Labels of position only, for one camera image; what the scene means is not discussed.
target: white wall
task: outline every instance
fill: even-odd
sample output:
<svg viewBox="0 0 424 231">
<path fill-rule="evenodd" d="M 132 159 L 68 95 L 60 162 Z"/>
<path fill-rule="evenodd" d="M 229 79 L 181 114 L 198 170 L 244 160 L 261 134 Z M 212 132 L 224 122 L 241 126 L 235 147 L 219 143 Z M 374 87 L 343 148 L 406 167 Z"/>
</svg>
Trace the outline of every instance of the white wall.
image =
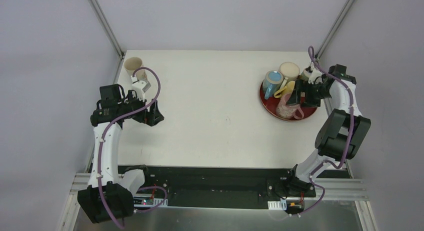
<svg viewBox="0 0 424 231">
<path fill-rule="evenodd" d="M 0 0 L 0 229 L 51 231 L 118 57 L 87 0 Z"/>
<path fill-rule="evenodd" d="M 306 51 L 346 0 L 98 0 L 124 50 Z"/>
<path fill-rule="evenodd" d="M 323 66 L 347 66 L 371 129 L 352 160 L 382 231 L 424 230 L 424 0 L 357 0 Z"/>
</svg>

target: round tray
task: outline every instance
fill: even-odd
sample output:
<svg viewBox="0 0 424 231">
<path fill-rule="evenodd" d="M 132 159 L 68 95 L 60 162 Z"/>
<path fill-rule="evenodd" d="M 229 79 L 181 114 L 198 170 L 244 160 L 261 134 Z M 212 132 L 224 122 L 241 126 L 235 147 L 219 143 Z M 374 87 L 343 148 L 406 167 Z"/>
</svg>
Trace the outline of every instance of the round tray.
<svg viewBox="0 0 424 231">
<path fill-rule="evenodd" d="M 271 96 L 268 99 L 265 99 L 265 94 L 262 91 L 262 84 L 260 85 L 260 88 L 259 88 L 259 97 L 260 97 L 260 101 L 262 102 L 263 107 L 268 111 L 268 113 L 270 113 L 272 116 L 276 117 L 279 120 L 284 120 L 284 121 L 289 121 L 289 122 L 305 120 L 305 119 L 309 118 L 310 116 L 312 116 L 315 113 L 315 111 L 317 110 L 317 107 L 301 107 L 301 109 L 304 113 L 304 117 L 302 119 L 295 119 L 294 117 L 292 117 L 290 119 L 282 118 L 282 117 L 278 116 L 277 113 L 276 113 L 277 105 L 280 102 L 280 99 L 275 98 L 274 96 Z M 305 100 L 304 97 L 300 98 L 300 102 L 303 102 L 304 100 Z"/>
</svg>

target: black mount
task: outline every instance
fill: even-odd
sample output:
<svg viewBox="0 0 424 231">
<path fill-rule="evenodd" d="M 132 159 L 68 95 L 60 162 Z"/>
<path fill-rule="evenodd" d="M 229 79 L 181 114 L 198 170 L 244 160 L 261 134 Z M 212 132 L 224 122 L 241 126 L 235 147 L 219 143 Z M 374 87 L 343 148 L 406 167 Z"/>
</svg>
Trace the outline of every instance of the black mount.
<svg viewBox="0 0 424 231">
<path fill-rule="evenodd" d="M 111 122 L 121 115 L 141 109 L 146 105 L 145 100 L 139 100 L 137 98 L 137 94 L 134 90 L 129 90 L 128 95 L 122 97 L 120 87 L 119 84 L 100 87 L 101 99 L 97 101 L 97 108 L 90 117 L 91 125 L 96 127 L 98 124 Z M 145 109 L 136 114 L 127 116 L 125 119 L 133 119 L 142 124 L 155 126 L 165 118 L 161 112 L 159 112 L 158 101 L 155 101 L 149 107 L 149 110 Z M 123 122 L 124 120 L 121 119 L 116 123 L 122 128 Z"/>
<path fill-rule="evenodd" d="M 134 213 L 133 194 L 117 183 L 107 182 L 103 186 L 104 197 L 115 218 L 130 217 Z M 101 223 L 111 220 L 99 196 L 99 188 L 88 186 L 78 191 L 77 200 L 90 221 Z"/>
</svg>

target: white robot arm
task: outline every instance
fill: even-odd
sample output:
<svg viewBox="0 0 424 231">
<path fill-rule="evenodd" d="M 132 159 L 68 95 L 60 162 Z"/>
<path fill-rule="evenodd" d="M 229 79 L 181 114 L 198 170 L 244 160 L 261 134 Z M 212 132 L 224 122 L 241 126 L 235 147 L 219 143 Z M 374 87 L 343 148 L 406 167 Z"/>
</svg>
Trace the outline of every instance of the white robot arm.
<svg viewBox="0 0 424 231">
<path fill-rule="evenodd" d="M 321 99 L 328 98 L 331 99 L 334 109 L 315 139 L 314 151 L 304 162 L 295 165 L 291 170 L 291 177 L 285 180 L 285 192 L 288 196 L 297 197 L 301 192 L 306 193 L 313 186 L 311 179 L 315 179 L 336 162 L 352 159 L 371 126 L 371 121 L 363 117 L 358 109 L 355 98 L 356 79 L 346 74 L 345 66 L 339 64 L 332 66 L 328 73 L 342 80 L 347 88 L 321 72 L 322 82 L 315 83 L 319 76 L 314 74 L 316 69 L 311 68 L 310 70 L 312 70 L 312 74 L 309 81 L 300 79 L 296 81 L 295 89 L 287 104 L 299 104 L 300 96 L 304 94 L 302 105 L 319 107 Z M 353 128 L 349 141 L 348 129 L 351 125 L 351 117 L 353 117 Z M 349 142 L 348 149 L 344 155 L 347 142 Z"/>
<path fill-rule="evenodd" d="M 133 119 L 149 126 L 164 120 L 156 98 L 146 104 L 145 92 L 150 83 L 137 80 L 135 75 L 131 79 L 132 89 L 127 96 L 119 84 L 100 87 L 101 99 L 90 117 L 95 140 L 93 166 L 88 187 L 78 191 L 77 199 L 93 223 L 131 216 L 134 213 L 133 196 L 145 183 L 140 166 L 126 171 L 122 179 L 118 176 L 118 144 L 124 120 Z"/>
</svg>

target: white table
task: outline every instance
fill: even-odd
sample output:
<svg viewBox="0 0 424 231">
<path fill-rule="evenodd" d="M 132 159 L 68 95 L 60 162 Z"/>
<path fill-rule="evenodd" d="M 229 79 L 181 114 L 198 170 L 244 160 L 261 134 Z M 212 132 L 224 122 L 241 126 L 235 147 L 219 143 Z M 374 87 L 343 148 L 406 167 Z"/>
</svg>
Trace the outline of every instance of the white table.
<svg viewBox="0 0 424 231">
<path fill-rule="evenodd" d="M 292 168 L 314 150 L 327 119 L 324 104 L 308 119 L 285 122 L 271 116 L 259 98 L 265 73 L 283 62 L 303 70 L 306 52 L 128 50 L 160 78 L 158 107 L 165 120 L 154 127 L 123 123 L 119 165 Z M 157 83 L 148 73 L 152 87 Z M 125 92 L 131 79 L 122 68 Z"/>
</svg>

